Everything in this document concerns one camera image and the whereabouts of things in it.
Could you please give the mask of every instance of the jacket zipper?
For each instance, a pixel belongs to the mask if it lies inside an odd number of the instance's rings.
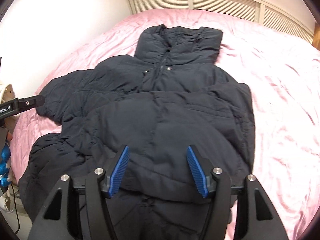
[[[162,60],[161,60],[161,63],[160,63],[160,66],[158,68],[158,72],[157,72],[157,76],[162,72],[163,70],[163,67],[165,66],[165,63],[167,61],[167,55],[168,53],[170,52],[170,49],[167,49],[162,57]]]

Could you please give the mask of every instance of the black puffer jacket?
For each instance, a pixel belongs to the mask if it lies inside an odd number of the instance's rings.
[[[214,65],[221,38],[206,27],[154,26],[141,34],[134,57],[111,57],[49,82],[37,112],[62,123],[62,132],[36,141],[20,179],[31,219],[62,174],[87,174],[126,144],[128,169],[108,200],[118,238],[196,239],[208,205],[187,147],[195,144],[235,185],[254,158],[251,93]]]

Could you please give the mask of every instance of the pink bedsheet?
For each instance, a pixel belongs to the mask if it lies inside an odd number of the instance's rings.
[[[141,32],[161,23],[223,31],[217,65],[252,90],[256,121],[253,173],[278,211],[289,239],[296,239],[320,205],[320,52],[306,41],[226,14],[155,9],[129,16],[79,48],[47,76],[36,93],[53,78],[94,68],[111,56],[133,55]],[[17,179],[28,165],[33,143],[60,130],[34,109],[21,115],[11,144]],[[235,217],[236,205],[227,240],[233,237]]]

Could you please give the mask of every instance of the louvered closet door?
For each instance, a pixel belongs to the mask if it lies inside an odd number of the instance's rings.
[[[287,16],[268,6],[266,6],[263,25],[280,32],[298,36],[309,43],[312,43],[312,36],[305,29],[289,19]]]
[[[188,9],[188,0],[133,0],[136,13],[154,8]]]
[[[193,0],[194,9],[227,13],[253,22],[255,6],[256,2],[252,0]]]

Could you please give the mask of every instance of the beige bag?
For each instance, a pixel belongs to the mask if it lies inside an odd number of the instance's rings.
[[[0,102],[1,102],[1,104],[8,102],[10,100],[13,100],[15,98],[16,97],[15,97],[14,91],[12,89],[12,85],[5,84],[0,81]],[[8,131],[10,133],[13,133],[13,130],[14,130],[14,127],[16,126],[18,118],[19,118],[19,116],[15,115],[15,116],[11,116],[11,117],[4,119],[5,127],[8,129]]]

